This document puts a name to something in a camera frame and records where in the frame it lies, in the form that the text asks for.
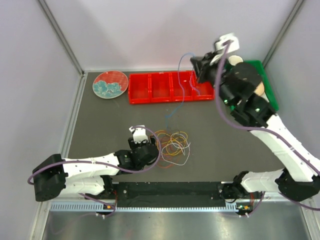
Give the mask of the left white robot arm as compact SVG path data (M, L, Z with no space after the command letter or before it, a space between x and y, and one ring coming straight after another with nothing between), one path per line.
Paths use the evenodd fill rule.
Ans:
M33 186L35 200L46 202L57 197L77 194L109 198L114 191L112 177L145 171L159 158L158 140L147 137L142 142L128 139L129 150L83 159L62 158L53 154L33 169L28 183Z

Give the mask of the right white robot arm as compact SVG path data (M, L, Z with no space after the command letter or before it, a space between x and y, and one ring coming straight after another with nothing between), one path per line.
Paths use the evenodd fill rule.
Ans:
M245 130L280 160L284 168L275 171L242 171L232 183L222 187L227 198L245 198L255 192L278 192L289 200L301 202L320 192L320 161L310 154L282 122L271 99L256 93L264 78L250 62L222 61L215 52L192 56L199 83L210 83L215 94L231 108L234 128Z

